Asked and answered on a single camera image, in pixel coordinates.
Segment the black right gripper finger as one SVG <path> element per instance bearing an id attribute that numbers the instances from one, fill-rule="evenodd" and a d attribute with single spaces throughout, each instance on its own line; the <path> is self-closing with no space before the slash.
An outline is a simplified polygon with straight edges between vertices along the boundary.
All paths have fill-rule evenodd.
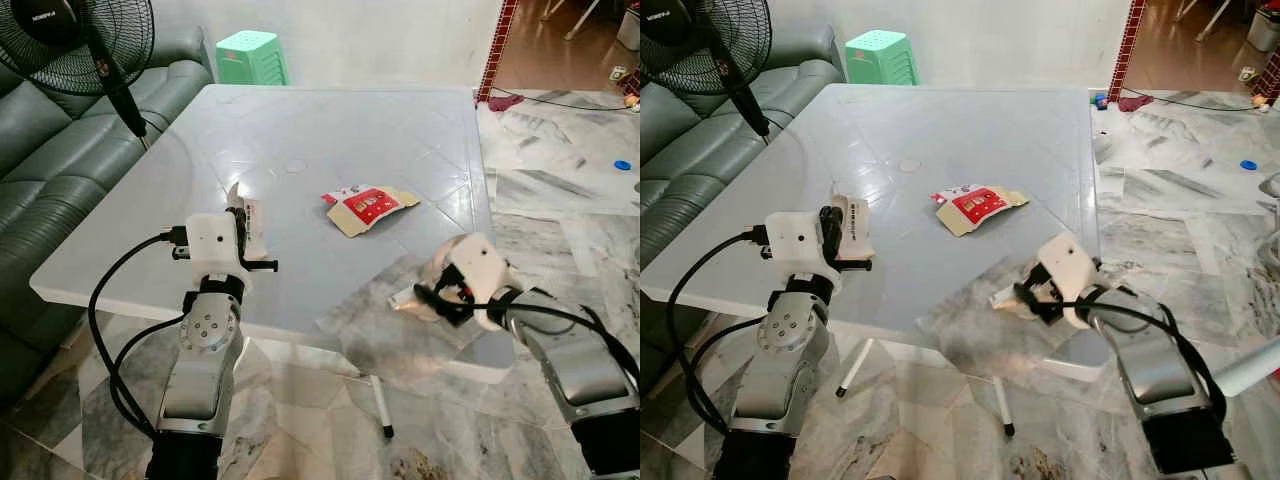
<path id="1" fill-rule="evenodd" d="M 1052 282 L 1015 283 L 1012 285 L 1015 311 L 1023 317 L 1052 325 L 1059 320 L 1059 291 Z"/>
<path id="2" fill-rule="evenodd" d="M 447 323 L 451 326 L 458 326 L 463 321 L 463 310 L 456 302 L 443 298 L 431 287 L 413 284 L 411 292 L 417 301 L 413 311 L 419 317 L 428 321 Z"/>

